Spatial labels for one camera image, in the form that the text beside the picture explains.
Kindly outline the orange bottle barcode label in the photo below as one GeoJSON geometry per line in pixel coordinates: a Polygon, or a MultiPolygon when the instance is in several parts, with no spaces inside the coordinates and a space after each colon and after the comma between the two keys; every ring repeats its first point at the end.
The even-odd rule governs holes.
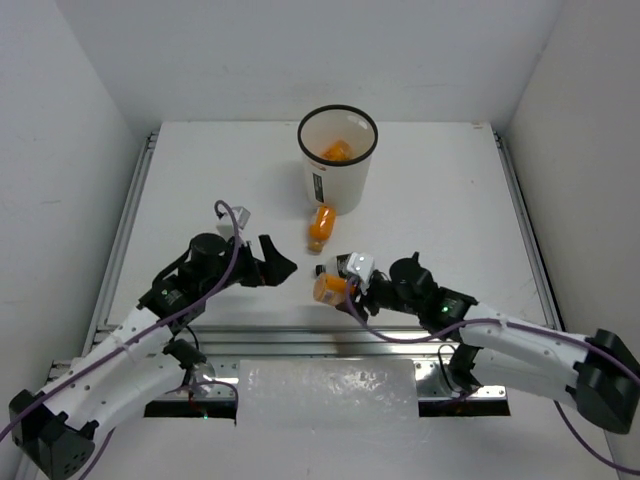
{"type": "Polygon", "coordinates": [[[347,280],[336,275],[321,273],[313,286],[313,299],[336,307],[345,302],[349,293],[347,280]]]}

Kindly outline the orange bottle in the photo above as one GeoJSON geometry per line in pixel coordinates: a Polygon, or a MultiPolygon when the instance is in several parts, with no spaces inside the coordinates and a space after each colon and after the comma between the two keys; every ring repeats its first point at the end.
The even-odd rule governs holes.
{"type": "Polygon", "coordinates": [[[316,208],[307,230],[309,251],[312,253],[322,252],[333,233],[336,217],[336,211],[332,207],[322,205],[316,208]]]}
{"type": "Polygon", "coordinates": [[[353,158],[353,151],[347,142],[337,140],[321,154],[321,157],[329,162],[347,162],[353,158]]]}

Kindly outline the clear bottle black label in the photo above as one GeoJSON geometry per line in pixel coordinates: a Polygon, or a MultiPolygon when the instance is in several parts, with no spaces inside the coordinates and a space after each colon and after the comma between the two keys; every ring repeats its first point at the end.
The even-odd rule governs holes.
{"type": "Polygon", "coordinates": [[[324,263],[317,264],[314,269],[315,275],[319,276],[322,273],[326,273],[328,275],[346,278],[348,275],[346,265],[350,256],[350,253],[340,254],[330,257],[324,263]]]}

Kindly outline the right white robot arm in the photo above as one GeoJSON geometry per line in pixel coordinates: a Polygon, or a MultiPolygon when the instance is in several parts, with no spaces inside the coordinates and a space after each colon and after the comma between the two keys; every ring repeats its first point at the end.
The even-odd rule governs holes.
{"type": "Polygon", "coordinates": [[[510,387],[569,406],[605,431],[630,432],[639,363],[617,334],[567,333],[501,314],[438,285],[417,254],[382,273],[372,256],[353,253],[344,270],[354,293],[347,307],[358,320],[382,310],[412,315],[429,339],[457,343],[447,376],[459,390],[510,387]]]}

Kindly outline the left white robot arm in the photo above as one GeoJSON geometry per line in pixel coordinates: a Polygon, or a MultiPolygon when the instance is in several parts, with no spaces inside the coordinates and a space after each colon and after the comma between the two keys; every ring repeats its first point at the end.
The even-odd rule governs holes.
{"type": "Polygon", "coordinates": [[[98,442],[159,396],[212,376],[206,356],[179,334],[207,299],[232,286],[277,287],[297,269],[271,238],[262,258],[236,237],[201,233],[152,281],[126,319],[67,373],[9,403],[3,433],[49,479],[69,479],[98,442]]]}

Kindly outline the orange bottle below bin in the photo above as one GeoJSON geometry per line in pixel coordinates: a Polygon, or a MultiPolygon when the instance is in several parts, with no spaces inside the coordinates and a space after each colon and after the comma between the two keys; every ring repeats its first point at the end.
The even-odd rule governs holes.
{"type": "Polygon", "coordinates": [[[307,230],[309,251],[312,253],[322,252],[333,233],[336,217],[336,211],[332,207],[322,205],[316,208],[307,230]]]}

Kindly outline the white bin black rim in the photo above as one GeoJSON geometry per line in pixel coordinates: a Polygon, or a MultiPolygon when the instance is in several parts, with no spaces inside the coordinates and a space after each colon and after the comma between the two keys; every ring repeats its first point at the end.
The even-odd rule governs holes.
{"type": "Polygon", "coordinates": [[[297,129],[304,183],[312,204],[337,214],[354,210],[363,195],[379,130],[370,115],[350,105],[325,105],[307,113],[297,129]]]}

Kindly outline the aluminium front rail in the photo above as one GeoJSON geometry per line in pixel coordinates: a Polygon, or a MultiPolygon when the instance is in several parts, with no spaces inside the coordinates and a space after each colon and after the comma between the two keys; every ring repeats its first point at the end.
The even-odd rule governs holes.
{"type": "Polygon", "coordinates": [[[418,396],[439,402],[469,392],[474,399],[503,399],[509,388],[558,398],[576,386],[578,365],[589,354],[581,336],[479,325],[465,330],[466,340],[419,341],[419,331],[383,330],[378,335],[347,329],[202,327],[178,334],[212,364],[221,386],[239,380],[243,360],[350,359],[380,357],[414,363],[418,396]]]}

